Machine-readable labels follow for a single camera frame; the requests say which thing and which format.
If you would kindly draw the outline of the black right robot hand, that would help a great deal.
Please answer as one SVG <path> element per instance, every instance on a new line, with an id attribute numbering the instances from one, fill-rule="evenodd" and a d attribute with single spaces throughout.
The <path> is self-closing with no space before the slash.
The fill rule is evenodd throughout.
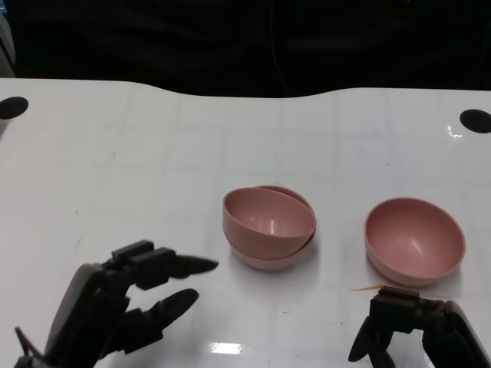
<path id="1" fill-rule="evenodd" d="M 422 298 L 419 293 L 382 287 L 370 300 L 369 314 L 348 360 L 368 356 L 373 367 L 394 367 L 387 352 L 395 332 L 422 332 L 422 346 L 435 367 L 489 367 L 490 358 L 458 303 Z"/>

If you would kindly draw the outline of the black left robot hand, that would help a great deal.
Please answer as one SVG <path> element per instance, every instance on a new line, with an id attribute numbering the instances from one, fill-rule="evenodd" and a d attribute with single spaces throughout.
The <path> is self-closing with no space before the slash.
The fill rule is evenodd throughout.
<path id="1" fill-rule="evenodd" d="M 218 262 L 178 255 L 142 240 L 113 251 L 111 259 L 83 264 L 75 272 L 51 325 L 43 361 L 50 367 L 93 367 L 106 355 L 132 353 L 163 337 L 163 330 L 185 314 L 199 294 L 188 288 L 149 310 L 130 310 L 127 292 L 159 287 L 214 270 Z"/>

